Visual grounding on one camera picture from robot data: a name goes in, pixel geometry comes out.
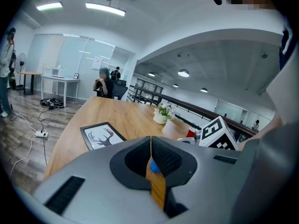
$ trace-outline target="white cable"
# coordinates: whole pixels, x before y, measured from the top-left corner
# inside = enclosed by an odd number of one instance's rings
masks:
[[[30,150],[29,150],[29,153],[28,153],[27,157],[26,157],[26,158],[23,158],[23,159],[20,159],[20,160],[18,160],[17,162],[14,163],[14,166],[13,166],[13,168],[11,169],[11,172],[10,172],[10,175],[9,175],[9,180],[11,180],[11,174],[13,173],[13,169],[14,169],[15,165],[16,165],[18,162],[21,162],[22,160],[27,159],[27,158],[29,157],[29,155],[30,155],[30,153],[31,153],[32,142],[33,142],[33,138],[34,138],[34,137],[36,137],[35,134],[32,136],[31,147],[30,147]]]
[[[29,126],[31,129],[33,129],[35,132],[37,132],[34,128],[32,128],[32,127],[30,126],[30,123],[27,121],[27,119],[26,119],[24,116],[19,115],[18,113],[14,113],[14,114],[17,115],[17,116],[20,116],[20,117],[22,117],[24,120],[26,120],[28,126]]]
[[[15,113],[15,115],[20,116],[20,117],[22,117],[24,120],[26,120],[26,122],[28,123],[28,126],[29,126],[31,129],[33,129],[33,130],[35,131],[35,133],[37,132],[34,128],[32,128],[32,127],[30,126],[30,123],[27,121],[27,119],[26,119],[24,116],[19,115],[18,113]],[[30,153],[31,153],[31,149],[32,149],[33,138],[35,138],[35,137],[36,137],[36,134],[34,134],[34,135],[32,136],[31,147],[30,147],[30,150],[29,150],[29,153],[28,153],[27,157],[26,157],[26,158],[23,158],[23,159],[20,159],[20,160],[18,160],[17,162],[14,163],[13,168],[12,168],[11,171],[10,171],[9,179],[11,179],[11,174],[13,173],[13,169],[14,169],[15,165],[16,165],[18,162],[20,162],[20,161],[22,161],[22,160],[24,160],[24,159],[27,159],[27,158],[29,157],[29,155],[30,155]]]

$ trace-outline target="jeans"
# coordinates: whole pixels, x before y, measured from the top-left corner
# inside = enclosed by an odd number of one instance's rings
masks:
[[[8,102],[7,83],[8,83],[8,76],[0,77],[0,114],[3,112],[3,110],[8,114],[12,113]]]

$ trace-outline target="potted plant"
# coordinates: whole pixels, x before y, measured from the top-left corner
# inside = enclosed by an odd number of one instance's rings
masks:
[[[162,102],[155,108],[154,111],[154,121],[158,124],[166,124],[168,119],[174,119],[174,110],[171,108],[170,104],[163,104]]]

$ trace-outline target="white ceiling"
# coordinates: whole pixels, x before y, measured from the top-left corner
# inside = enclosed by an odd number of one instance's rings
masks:
[[[263,59],[261,51],[268,57]],[[135,73],[180,89],[235,86],[259,93],[279,72],[279,47],[261,42],[226,40],[202,42],[166,52],[136,65]],[[178,75],[187,69],[189,78]]]
[[[58,2],[62,9],[38,11],[36,6]],[[87,9],[86,2],[109,5],[106,0],[27,0],[22,7],[27,15],[41,26],[53,23],[107,28],[132,38],[147,39],[154,25],[161,23],[167,14],[190,0],[112,0],[111,6],[126,11],[125,17],[99,10]]]

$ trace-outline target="woman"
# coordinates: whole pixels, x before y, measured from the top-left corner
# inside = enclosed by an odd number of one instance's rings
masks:
[[[113,81],[110,79],[110,72],[107,67],[100,68],[99,78],[96,78],[93,89],[99,89],[100,96],[112,99]]]
[[[14,50],[14,34],[15,28],[11,28],[7,33],[7,44],[0,55],[0,116],[7,117],[12,113],[8,97],[7,97],[7,83],[9,74],[9,64]]]

